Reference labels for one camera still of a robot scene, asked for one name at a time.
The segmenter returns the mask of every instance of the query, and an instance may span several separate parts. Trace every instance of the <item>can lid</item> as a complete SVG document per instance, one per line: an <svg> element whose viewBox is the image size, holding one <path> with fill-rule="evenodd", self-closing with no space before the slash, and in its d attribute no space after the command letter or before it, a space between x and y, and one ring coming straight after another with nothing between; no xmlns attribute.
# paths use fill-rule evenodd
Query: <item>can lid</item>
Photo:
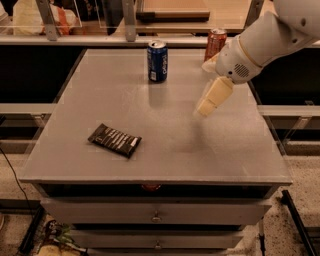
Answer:
<svg viewBox="0 0 320 256"><path fill-rule="evenodd" d="M223 28L214 28L214 29L210 29L210 32L216 35L223 35L223 34L227 34L227 30L223 29Z"/></svg>
<svg viewBox="0 0 320 256"><path fill-rule="evenodd" d="M149 43L149 46L152 47L152 48L156 48L156 49L159 49L159 48L163 48L166 46L166 43L161 41L161 40L153 40Z"/></svg>

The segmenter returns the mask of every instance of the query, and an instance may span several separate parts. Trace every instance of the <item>drawer handle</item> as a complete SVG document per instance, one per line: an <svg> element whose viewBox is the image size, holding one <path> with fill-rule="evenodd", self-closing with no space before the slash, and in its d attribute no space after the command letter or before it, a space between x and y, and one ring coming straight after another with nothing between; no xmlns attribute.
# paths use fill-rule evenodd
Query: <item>drawer handle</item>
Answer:
<svg viewBox="0 0 320 256"><path fill-rule="evenodd" d="M155 245L154 249L155 250L161 250L162 249L162 246L160 245L159 241L157 241L157 244Z"/></svg>
<svg viewBox="0 0 320 256"><path fill-rule="evenodd" d="M162 221L161 217L159 217L158 211L155 211L154 216L151 218L153 223L160 223Z"/></svg>

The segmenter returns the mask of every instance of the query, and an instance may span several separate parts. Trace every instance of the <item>speckled floor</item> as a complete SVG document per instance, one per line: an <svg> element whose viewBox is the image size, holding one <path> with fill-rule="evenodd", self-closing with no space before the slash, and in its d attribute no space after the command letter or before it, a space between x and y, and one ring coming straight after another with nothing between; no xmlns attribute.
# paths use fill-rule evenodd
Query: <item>speckled floor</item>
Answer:
<svg viewBox="0 0 320 256"><path fill-rule="evenodd" d="M26 156L9 154L8 158L19 172L19 167ZM288 208L280 203L283 189L290 192L305 226L320 227L320 153L318 156L285 156L285 159L294 182L290 187L280 188L271 198L273 207L264 218L267 256L307 255ZM23 199L23 193L18 188L12 171L2 155L0 155L0 173L0 198ZM22 187L29 199L40 198L32 186L22 184ZM30 222L28 215L5 214L5 223L0 231L0 256L16 254ZM235 249L230 250L228 255L261 255L258 231L258 225L246 227L244 239Z"/></svg>

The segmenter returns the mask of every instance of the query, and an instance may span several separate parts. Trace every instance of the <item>wire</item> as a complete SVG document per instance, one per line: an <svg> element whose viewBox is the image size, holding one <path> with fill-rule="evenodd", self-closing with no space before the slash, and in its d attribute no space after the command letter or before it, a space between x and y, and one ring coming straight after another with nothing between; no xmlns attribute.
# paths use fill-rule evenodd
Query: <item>wire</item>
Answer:
<svg viewBox="0 0 320 256"><path fill-rule="evenodd" d="M7 155L3 152L3 150L2 150L1 147L0 147L0 151L1 151L1 153L3 154L4 158L7 160L8 164L9 164L9 166L10 166L12 172L13 172L13 175L14 175L14 178L15 178L15 180L16 180L16 183L17 183L18 187L20 188L20 190L21 190L22 193L24 194L24 197L25 197L26 202L27 202L27 204L28 204L28 208L29 208L29 211L30 211L31 218L33 219L32 209L31 209L31 206L30 206L30 202L29 202L28 196L27 196L26 192L23 190L23 188L21 187L20 182L18 181L18 178L17 178L17 174L16 174L13 166L11 165L11 163L10 163Z"/></svg>

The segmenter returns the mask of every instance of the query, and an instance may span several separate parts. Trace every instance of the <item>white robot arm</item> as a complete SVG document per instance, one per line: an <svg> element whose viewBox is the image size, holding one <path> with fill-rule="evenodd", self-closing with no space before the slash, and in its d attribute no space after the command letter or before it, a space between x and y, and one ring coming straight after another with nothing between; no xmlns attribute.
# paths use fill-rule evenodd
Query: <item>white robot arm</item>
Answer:
<svg viewBox="0 0 320 256"><path fill-rule="evenodd" d="M319 40L320 1L274 0L274 7L278 16L271 12L265 13L227 43L219 54L203 64L203 69L216 72L220 78L213 82L199 105L200 113L207 116L223 103L231 94L233 84L251 80L273 60L297 52ZM219 97L217 93L225 91L223 88L229 93L223 93ZM219 104L210 102L213 95L219 99Z"/></svg>

